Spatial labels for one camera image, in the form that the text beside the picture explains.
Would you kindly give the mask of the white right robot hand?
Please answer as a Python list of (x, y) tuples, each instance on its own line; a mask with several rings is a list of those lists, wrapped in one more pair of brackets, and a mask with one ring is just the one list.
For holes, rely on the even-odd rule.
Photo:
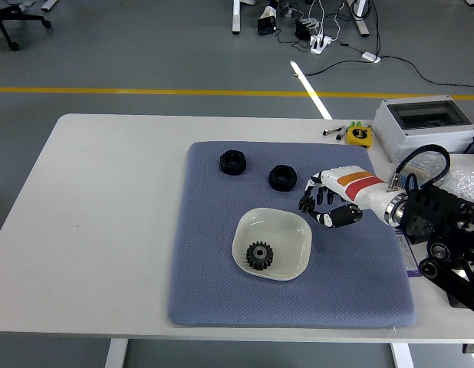
[[(403, 198), (399, 190), (388, 191), (388, 185), (373, 173), (359, 166), (342, 166), (323, 170), (308, 180), (298, 209), (328, 228), (352, 225), (362, 219), (364, 210), (371, 210), (382, 222), (393, 224), (395, 198)], [(347, 205), (329, 212), (315, 207), (322, 203), (323, 194), (331, 204), (334, 196), (348, 201)]]

